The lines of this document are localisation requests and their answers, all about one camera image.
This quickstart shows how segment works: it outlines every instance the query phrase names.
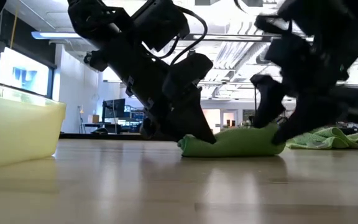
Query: green towel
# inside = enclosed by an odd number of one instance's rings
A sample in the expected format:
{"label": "green towel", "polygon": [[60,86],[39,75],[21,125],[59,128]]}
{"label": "green towel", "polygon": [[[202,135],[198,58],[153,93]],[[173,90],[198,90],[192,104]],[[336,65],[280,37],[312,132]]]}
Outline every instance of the green towel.
{"label": "green towel", "polygon": [[319,128],[289,141],[290,149],[358,149],[358,133],[346,136],[339,128]]}
{"label": "green towel", "polygon": [[265,128],[233,128],[215,134],[216,143],[210,144],[185,136],[178,142],[185,157],[250,157],[274,156],[284,150],[285,144],[274,146],[270,143],[277,131],[276,124]]}

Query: computer monitor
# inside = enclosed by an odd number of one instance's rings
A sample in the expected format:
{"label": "computer monitor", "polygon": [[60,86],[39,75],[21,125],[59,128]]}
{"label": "computer monitor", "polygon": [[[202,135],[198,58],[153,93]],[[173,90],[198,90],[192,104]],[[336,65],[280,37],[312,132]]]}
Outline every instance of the computer monitor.
{"label": "computer monitor", "polygon": [[104,118],[125,118],[125,99],[104,101],[103,108]]}

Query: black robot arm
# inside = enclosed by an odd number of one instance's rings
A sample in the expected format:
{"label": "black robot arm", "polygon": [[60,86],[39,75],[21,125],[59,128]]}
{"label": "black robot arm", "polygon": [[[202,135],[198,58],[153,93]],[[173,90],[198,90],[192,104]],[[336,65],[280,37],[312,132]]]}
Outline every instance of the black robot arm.
{"label": "black robot arm", "polygon": [[[273,22],[289,23],[283,30]],[[296,35],[292,22],[313,42]],[[346,119],[358,123],[358,89],[338,85],[349,78],[348,68],[358,58],[358,1],[286,0],[276,15],[259,15],[255,25],[273,39],[265,59],[281,67],[282,82],[255,75],[261,92],[255,127],[271,122],[285,109],[285,95],[296,98],[295,112],[273,138],[280,144],[312,129]]]}
{"label": "black robot arm", "polygon": [[99,71],[112,68],[125,83],[127,94],[135,95],[144,105],[148,118],[142,133],[150,137],[161,132],[174,141],[192,134],[216,142],[203,115],[201,88],[197,87],[213,63],[195,53],[168,65],[142,44],[160,51],[175,37],[186,37],[190,30],[183,13],[191,11],[171,0],[148,0],[133,16],[123,8],[107,7],[101,0],[68,3],[75,32],[99,49],[87,57],[89,65]]}

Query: plastic bin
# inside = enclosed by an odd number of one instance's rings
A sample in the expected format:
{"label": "plastic bin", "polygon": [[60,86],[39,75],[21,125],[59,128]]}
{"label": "plastic bin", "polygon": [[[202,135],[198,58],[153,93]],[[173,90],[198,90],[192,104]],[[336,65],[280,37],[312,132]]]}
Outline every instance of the plastic bin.
{"label": "plastic bin", "polygon": [[55,153],[65,104],[0,86],[0,166]]}

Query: fluorescent light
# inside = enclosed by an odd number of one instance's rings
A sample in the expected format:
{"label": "fluorescent light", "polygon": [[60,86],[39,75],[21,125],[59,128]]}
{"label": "fluorescent light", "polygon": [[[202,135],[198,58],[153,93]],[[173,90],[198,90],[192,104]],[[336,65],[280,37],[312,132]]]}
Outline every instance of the fluorescent light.
{"label": "fluorescent light", "polygon": [[228,85],[249,85],[249,86],[254,86],[252,83],[245,83],[245,82],[228,82],[226,84],[228,84]]}
{"label": "fluorescent light", "polygon": [[[199,39],[201,35],[195,34],[194,39]],[[207,35],[204,40],[216,40],[216,41],[262,41],[262,36],[252,35]]]}
{"label": "fluorescent light", "polygon": [[228,72],[235,72],[236,69],[230,69],[230,68],[212,68],[211,71],[228,71]]}
{"label": "fluorescent light", "polygon": [[103,82],[122,83],[121,80],[103,80]]}
{"label": "fluorescent light", "polygon": [[[199,39],[201,34],[193,34],[193,39]],[[215,41],[242,41],[242,42],[262,42],[263,37],[280,38],[279,35],[232,35],[232,34],[207,34],[204,40],[215,40]],[[313,41],[313,37],[303,37],[308,42]]]}
{"label": "fluorescent light", "polygon": [[254,98],[236,98],[232,96],[215,96],[215,99],[225,99],[225,100],[253,100]]}
{"label": "fluorescent light", "polygon": [[253,98],[201,98],[201,101],[207,101],[207,100],[213,100],[213,101],[250,101],[254,102],[255,100]]}
{"label": "fluorescent light", "polygon": [[223,85],[224,82],[215,82],[215,81],[200,81],[198,84],[202,85]]}
{"label": "fluorescent light", "polygon": [[31,32],[31,35],[37,40],[82,39],[82,37],[75,32]]}

